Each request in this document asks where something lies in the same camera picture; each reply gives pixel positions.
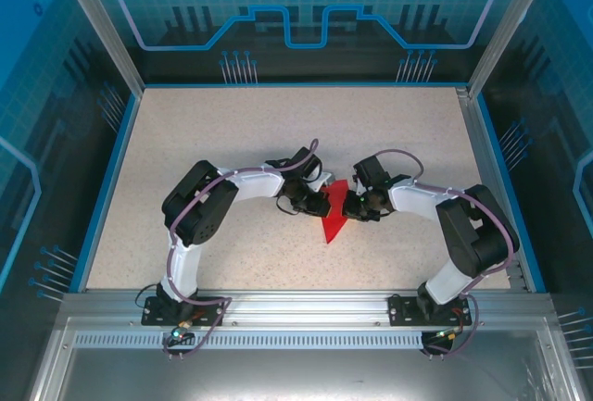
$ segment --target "transparent wall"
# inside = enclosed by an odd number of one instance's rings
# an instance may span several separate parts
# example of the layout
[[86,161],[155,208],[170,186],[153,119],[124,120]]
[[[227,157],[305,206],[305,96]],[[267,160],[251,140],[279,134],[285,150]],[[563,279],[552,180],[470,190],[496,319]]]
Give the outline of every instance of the transparent wall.
[[102,0],[148,83],[467,81],[510,0]]
[[[560,314],[593,311],[591,1],[535,0],[484,93]],[[591,355],[593,342],[580,344],[585,350],[575,357]]]
[[0,16],[0,398],[12,400],[71,278],[41,249],[76,261],[130,91],[76,0],[2,0]]

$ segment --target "speckled work surface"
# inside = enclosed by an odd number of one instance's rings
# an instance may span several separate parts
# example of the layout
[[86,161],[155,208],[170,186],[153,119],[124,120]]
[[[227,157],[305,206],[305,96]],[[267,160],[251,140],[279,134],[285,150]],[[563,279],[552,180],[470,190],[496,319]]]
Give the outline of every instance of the speckled work surface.
[[[165,269],[160,206],[201,159],[219,167],[291,157],[312,138],[337,179],[388,147],[426,167],[423,181],[480,182],[453,88],[148,89],[133,126],[88,288],[140,288]],[[392,176],[416,165],[381,161]],[[198,284],[208,289],[415,289],[447,260],[437,224],[396,213],[380,223],[350,220],[331,244],[320,219],[281,213],[272,199],[234,205],[207,244]],[[485,288],[509,288],[506,275]]]

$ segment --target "red block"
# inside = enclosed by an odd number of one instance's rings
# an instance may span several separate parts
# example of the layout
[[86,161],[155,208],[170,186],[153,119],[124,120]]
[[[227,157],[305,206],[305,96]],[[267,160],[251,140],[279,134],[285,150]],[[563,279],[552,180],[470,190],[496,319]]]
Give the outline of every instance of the red block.
[[329,244],[342,230],[347,221],[342,216],[342,206],[346,200],[348,181],[335,181],[330,186],[323,187],[322,191],[328,194],[328,201],[331,206],[330,214],[327,215],[327,218],[322,219],[325,241]]

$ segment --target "white robotic arm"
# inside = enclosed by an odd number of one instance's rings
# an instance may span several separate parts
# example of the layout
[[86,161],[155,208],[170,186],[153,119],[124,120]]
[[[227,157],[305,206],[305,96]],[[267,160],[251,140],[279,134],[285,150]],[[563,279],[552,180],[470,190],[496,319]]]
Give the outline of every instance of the white robotic arm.
[[[301,149],[293,159],[288,160],[288,163],[297,162],[308,152],[306,148]],[[170,282],[184,297],[191,298],[196,295],[196,277],[202,249],[219,228],[231,204],[257,197],[285,195],[296,211],[320,217],[327,215],[329,203],[320,189],[333,180],[333,174],[322,171],[321,161],[313,156],[302,168],[285,173],[271,172],[271,169],[277,168],[278,165],[277,162],[271,161],[262,164],[261,171],[231,176],[212,190],[208,199],[201,207],[196,208],[194,214],[190,213],[183,219],[190,219],[190,223],[181,226],[177,232],[171,262],[172,279],[170,281],[165,275],[160,282],[159,291],[166,294],[171,302],[181,303],[182,299],[172,291]],[[214,169],[205,161],[198,162],[163,203],[163,212],[169,222],[166,222],[166,225],[170,227],[176,214],[179,214],[196,191],[211,179],[210,176],[221,176],[229,171],[231,170]]]
[[[354,166],[356,191],[349,191],[343,206],[347,218],[379,221],[398,211],[410,212],[438,222],[443,230],[449,259],[440,271],[418,289],[418,306],[429,320],[444,305],[457,298],[480,274],[505,260],[509,251],[503,234],[477,207],[438,187],[422,185],[410,176],[391,178],[376,156]],[[519,238],[484,185],[475,185],[465,194],[486,206],[508,232],[514,251]],[[472,221],[481,222],[475,228]]]

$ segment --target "purple cable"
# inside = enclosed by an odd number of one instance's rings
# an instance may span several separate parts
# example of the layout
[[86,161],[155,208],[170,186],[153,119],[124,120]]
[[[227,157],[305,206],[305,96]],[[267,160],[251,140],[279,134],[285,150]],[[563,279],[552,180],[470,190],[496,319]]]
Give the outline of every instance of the purple cable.
[[507,258],[499,266],[497,266],[493,269],[487,269],[484,273],[481,273],[478,277],[476,277],[473,281],[471,281],[463,290],[461,290],[462,296],[465,296],[478,283],[480,283],[480,281],[483,280],[486,276],[488,276],[492,273],[496,273],[497,271],[501,271],[502,269],[506,269],[511,264],[512,260],[515,258],[514,249],[512,247],[511,236],[509,235],[509,232],[504,227],[504,225],[500,221],[500,219],[497,218],[496,215],[492,211],[490,211],[484,204],[482,204],[478,200],[474,199],[470,195],[467,195],[463,191],[457,191],[452,188],[443,188],[441,186],[427,185],[424,183],[417,182],[418,179],[420,179],[420,177],[424,174],[424,165],[423,165],[422,161],[419,158],[417,158],[414,154],[412,154],[408,151],[405,151],[403,149],[391,148],[391,149],[384,149],[382,151],[379,151],[378,153],[375,153],[374,156],[379,156],[379,155],[385,154],[385,153],[399,153],[399,154],[403,154],[404,156],[413,158],[416,161],[416,163],[418,164],[418,166],[420,167],[420,171],[413,177],[415,186],[417,186],[420,189],[423,189],[426,191],[431,191],[434,193],[453,194],[453,195],[456,195],[457,197],[467,200],[468,202],[470,202],[471,204],[474,204],[476,207],[478,207],[480,210],[482,210],[482,212],[484,214],[486,214],[490,220],[492,220],[492,223],[494,223],[494,225],[498,228],[498,230],[502,234],[502,237],[504,238],[504,242],[507,245],[507,249],[508,249]]
[[[210,327],[210,329],[208,330],[208,332],[206,333],[206,335],[202,338],[202,340],[197,344],[196,347],[194,347],[192,350],[190,350],[189,352],[187,352],[185,354],[181,354],[180,357],[182,357],[183,355],[187,355],[188,356],[188,355],[194,354],[199,348],[202,347],[202,345],[204,345],[206,343],[206,341],[208,340],[208,338],[210,337],[210,335],[214,332],[214,328],[216,327],[216,325],[220,322],[220,320],[222,319],[222,317],[226,313],[226,311],[227,311],[227,309],[228,309],[228,307],[231,304],[231,301],[233,299],[231,297],[221,297],[219,299],[213,299],[213,300],[204,301],[204,302],[202,302],[202,301],[195,301],[194,299],[190,299],[188,297],[185,297],[179,291],[179,289],[175,286],[175,284],[173,283],[171,266],[172,266],[172,261],[173,261],[173,255],[175,254],[175,245],[177,244],[177,239],[178,239],[177,234],[175,233],[175,230],[177,230],[177,226],[182,221],[182,219],[185,216],[187,216],[187,213],[189,213],[192,210],[192,208],[197,205],[197,203],[202,199],[202,197],[204,197],[212,188],[214,188],[220,182],[222,182],[222,181],[224,181],[224,180],[226,180],[226,179],[228,179],[230,177],[233,177],[234,175],[242,174],[242,173],[245,173],[245,172],[259,172],[259,171],[263,171],[263,172],[285,172],[285,171],[290,171],[291,169],[298,168],[301,165],[303,165],[305,162],[309,161],[309,159],[313,157],[313,154],[317,150],[317,147],[318,146],[319,146],[319,140],[318,139],[313,139],[311,141],[311,145],[309,146],[309,153],[303,159],[301,159],[300,161],[298,161],[297,163],[292,164],[292,165],[289,165],[287,167],[280,167],[280,168],[247,167],[247,168],[240,168],[240,169],[231,170],[229,172],[226,172],[226,173],[222,174],[220,177],[217,177],[212,182],[210,182],[208,185],[206,185],[204,187],[204,189],[201,190],[196,195],[196,197],[194,197],[194,199],[189,204],[187,204],[187,207],[185,207],[183,209],[183,211],[181,213],[179,213],[179,216],[177,216],[177,218],[171,224],[170,229],[169,229],[169,236],[170,236],[170,240],[171,240],[171,247],[170,247],[170,250],[169,250],[169,255],[167,256],[167,281],[169,282],[169,286],[170,286],[171,290],[182,301],[187,302],[188,304],[191,304],[193,306],[214,306],[214,305],[218,305],[218,304],[224,304],[220,315],[216,318],[216,320],[212,324],[212,327]],[[169,340],[169,337],[163,343],[163,351],[165,353],[168,353],[169,355],[171,355],[171,353],[169,351],[169,348],[167,347],[168,340]]]
[[465,347],[467,347],[469,345],[469,343],[472,341],[473,337],[475,336],[475,332],[478,330],[478,323],[480,321],[480,309],[478,308],[478,301],[475,300],[475,297],[473,297],[471,294],[467,294],[467,297],[469,299],[472,299],[473,309],[475,311],[475,313],[474,313],[475,316],[473,318],[472,331],[470,332],[468,337],[465,339],[465,341],[463,341],[463,344],[461,344],[459,347],[457,347],[453,351],[448,351],[446,348],[439,347],[437,345],[427,345],[427,347],[431,347],[435,350],[440,350],[441,352],[444,350],[445,352],[447,352],[445,354],[445,356],[454,357],[454,356],[458,355],[459,353],[461,353],[465,349]]
[[452,188],[443,188],[440,186],[426,185],[424,183],[418,183],[418,182],[416,182],[415,185],[418,188],[420,188],[421,190],[432,191],[435,193],[453,194],[453,195],[456,195],[457,197],[467,200],[471,204],[474,204],[484,214],[486,214],[490,220],[492,220],[492,223],[494,223],[494,225],[498,228],[498,230],[500,231],[500,234],[502,234],[502,237],[504,238],[505,244],[507,245],[508,255],[507,255],[507,258],[505,259],[505,261],[502,264],[498,265],[497,267],[495,267],[493,269],[487,269],[485,272],[481,273],[478,277],[476,277],[473,281],[471,281],[467,285],[467,287],[465,287],[463,290],[461,290],[461,295],[466,295],[478,283],[480,283],[480,281],[483,280],[486,276],[488,276],[492,273],[496,273],[497,271],[501,271],[502,269],[506,269],[511,264],[512,260],[515,258],[515,253],[514,253],[513,247],[512,247],[511,236],[509,235],[509,232],[507,232],[507,229],[504,228],[504,225],[500,221],[500,219],[497,218],[495,216],[495,214],[492,211],[490,211],[482,202],[478,201],[477,199],[474,199],[470,195],[467,195],[463,191],[457,191]]
[[420,176],[422,176],[424,174],[424,165],[423,165],[422,161],[419,158],[417,158],[414,154],[409,153],[408,151],[404,151],[403,149],[397,149],[397,148],[384,149],[382,151],[379,151],[378,153],[374,153],[373,156],[376,157],[376,156],[380,156],[381,154],[387,154],[387,153],[398,153],[398,154],[403,154],[404,156],[413,158],[414,161],[420,167],[420,171],[418,172],[418,174],[416,174],[412,178],[415,181],[417,181],[420,178]]

